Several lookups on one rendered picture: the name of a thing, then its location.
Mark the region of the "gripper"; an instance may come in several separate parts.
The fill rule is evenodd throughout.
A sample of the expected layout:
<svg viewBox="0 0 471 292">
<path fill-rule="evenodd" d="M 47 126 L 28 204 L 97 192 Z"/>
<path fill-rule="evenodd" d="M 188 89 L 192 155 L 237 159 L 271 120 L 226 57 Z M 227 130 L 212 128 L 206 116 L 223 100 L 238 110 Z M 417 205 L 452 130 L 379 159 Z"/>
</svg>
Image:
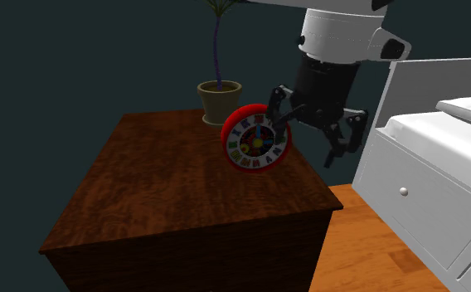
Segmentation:
<svg viewBox="0 0 471 292">
<path fill-rule="evenodd" d="M 355 153 L 362 145 L 369 114 L 365 109 L 344 108 L 361 62 L 338 64 L 302 56 L 294 90 L 285 85 L 272 89 L 265 113 L 274 130 L 274 144 L 280 144 L 288 122 L 296 119 L 317 129 L 323 126 L 330 149 L 324 162 L 330 168 L 335 158 L 345 153 Z M 283 100 L 290 98 L 292 109 L 280 113 Z M 338 121 L 343 117 L 350 129 L 344 138 Z"/>
</svg>

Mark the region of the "red toy clock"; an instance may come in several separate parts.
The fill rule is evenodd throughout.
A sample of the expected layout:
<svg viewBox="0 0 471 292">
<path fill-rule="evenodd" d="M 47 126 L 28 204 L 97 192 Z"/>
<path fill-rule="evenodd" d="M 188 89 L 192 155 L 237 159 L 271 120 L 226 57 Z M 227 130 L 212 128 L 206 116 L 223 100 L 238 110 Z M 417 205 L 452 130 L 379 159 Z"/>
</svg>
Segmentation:
<svg viewBox="0 0 471 292">
<path fill-rule="evenodd" d="M 262 173 L 277 167 L 293 147 L 291 129 L 276 143 L 278 132 L 266 117 L 267 106 L 245 105 L 233 112 L 221 129 L 221 146 L 229 164 L 246 173 Z"/>
</svg>

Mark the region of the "potted plant in beige pot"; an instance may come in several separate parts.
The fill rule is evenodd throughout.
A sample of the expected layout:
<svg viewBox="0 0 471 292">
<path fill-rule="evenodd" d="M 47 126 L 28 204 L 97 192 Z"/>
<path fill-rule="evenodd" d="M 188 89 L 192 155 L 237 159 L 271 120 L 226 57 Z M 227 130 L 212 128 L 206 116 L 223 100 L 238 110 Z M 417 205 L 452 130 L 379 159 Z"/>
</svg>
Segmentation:
<svg viewBox="0 0 471 292">
<path fill-rule="evenodd" d="M 202 120 L 211 127 L 221 128 L 228 117 L 237 110 L 237 103 L 242 92 L 242 85 L 232 80 L 223 80 L 218 60 L 218 33 L 221 17 L 241 0 L 202 0 L 215 14 L 216 25 L 212 38 L 212 58 L 216 78 L 202 82 L 197 86 L 197 93 L 202 99 L 204 116 Z"/>
</svg>

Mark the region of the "white bed with drawer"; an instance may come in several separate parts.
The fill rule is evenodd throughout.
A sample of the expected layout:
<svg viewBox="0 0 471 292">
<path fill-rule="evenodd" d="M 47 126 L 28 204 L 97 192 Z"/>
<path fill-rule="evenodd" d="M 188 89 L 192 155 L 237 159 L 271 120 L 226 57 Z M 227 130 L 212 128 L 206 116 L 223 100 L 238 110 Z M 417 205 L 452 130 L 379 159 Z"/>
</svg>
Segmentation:
<svg viewBox="0 0 471 292">
<path fill-rule="evenodd" d="M 391 65 L 352 186 L 449 292 L 471 292 L 471 58 Z"/>
</svg>

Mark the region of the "dark brown wooden nightstand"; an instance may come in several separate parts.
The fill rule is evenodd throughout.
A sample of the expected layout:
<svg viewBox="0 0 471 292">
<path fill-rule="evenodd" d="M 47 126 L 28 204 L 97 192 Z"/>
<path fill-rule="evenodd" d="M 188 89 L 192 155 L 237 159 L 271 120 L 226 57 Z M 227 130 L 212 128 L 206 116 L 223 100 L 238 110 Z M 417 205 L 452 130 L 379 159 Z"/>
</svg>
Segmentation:
<svg viewBox="0 0 471 292">
<path fill-rule="evenodd" d="M 199 109 L 126 114 L 40 253 L 70 292 L 308 292 L 342 204 L 296 149 L 243 173 Z"/>
</svg>

